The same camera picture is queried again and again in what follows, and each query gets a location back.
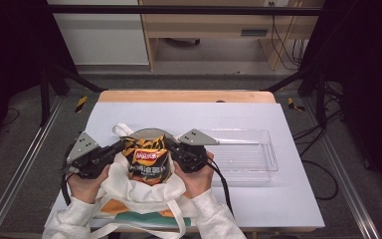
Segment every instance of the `clear plastic container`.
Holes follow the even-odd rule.
[[[261,186],[279,170],[267,130],[198,129],[217,139],[219,145],[206,145],[215,154],[215,162],[229,186]],[[215,172],[213,185],[221,186]]]

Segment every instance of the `white sleeve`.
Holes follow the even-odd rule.
[[[71,204],[65,211],[56,212],[43,232],[43,239],[90,238],[89,222],[94,216],[96,204],[82,202],[71,197]]]
[[[225,204],[219,204],[209,189],[191,199],[197,210],[196,225],[203,239],[208,238],[247,238]]]

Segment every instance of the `white tote bag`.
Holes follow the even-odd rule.
[[[148,230],[132,222],[109,223],[92,233],[91,238],[101,238],[119,227],[131,227],[151,233],[160,238],[177,239],[186,232],[184,217],[195,218],[195,207],[184,196],[186,191],[182,179],[174,173],[174,165],[169,155],[171,175],[166,182],[147,185],[143,182],[130,180],[128,177],[128,161],[119,153],[111,165],[108,178],[101,185],[100,204],[104,207],[109,201],[123,203],[127,210],[140,214],[170,210],[178,225],[179,232]],[[95,217],[113,218],[110,213],[99,212]]]

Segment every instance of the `white cabinet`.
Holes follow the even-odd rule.
[[[137,5],[136,0],[48,0],[49,4]],[[148,65],[138,14],[54,14],[76,65]]]

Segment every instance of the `snack bag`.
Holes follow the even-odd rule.
[[[127,137],[122,154],[129,167],[129,178],[148,185],[165,182],[170,176],[169,151],[164,145],[164,136],[154,140]]]

